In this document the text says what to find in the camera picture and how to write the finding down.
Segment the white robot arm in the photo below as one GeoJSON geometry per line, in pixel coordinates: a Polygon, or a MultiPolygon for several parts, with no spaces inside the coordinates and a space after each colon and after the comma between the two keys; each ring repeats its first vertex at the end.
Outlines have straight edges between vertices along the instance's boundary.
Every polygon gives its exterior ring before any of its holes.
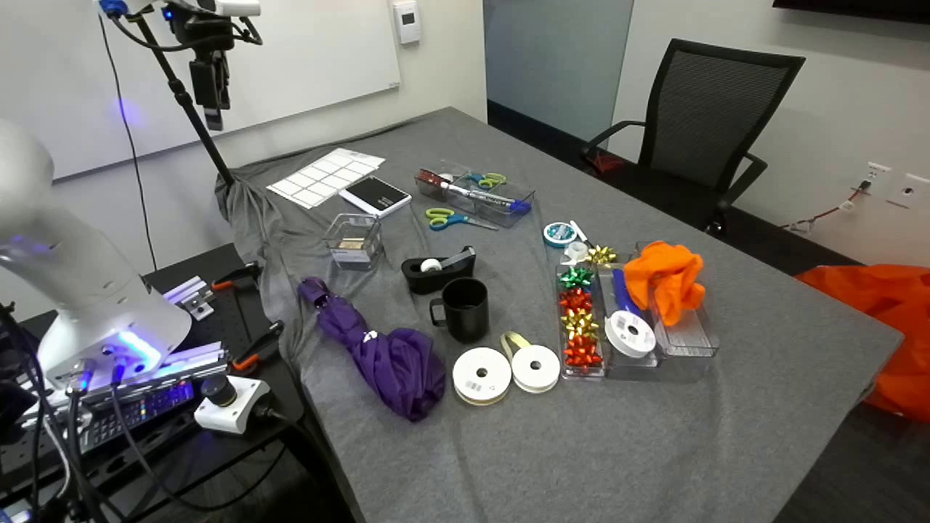
{"type": "Polygon", "coordinates": [[[0,123],[3,267],[43,294],[57,316],[37,347],[54,387],[91,374],[155,371],[189,335],[192,316],[149,290],[128,259],[51,196],[51,158],[19,124],[0,123]]]}

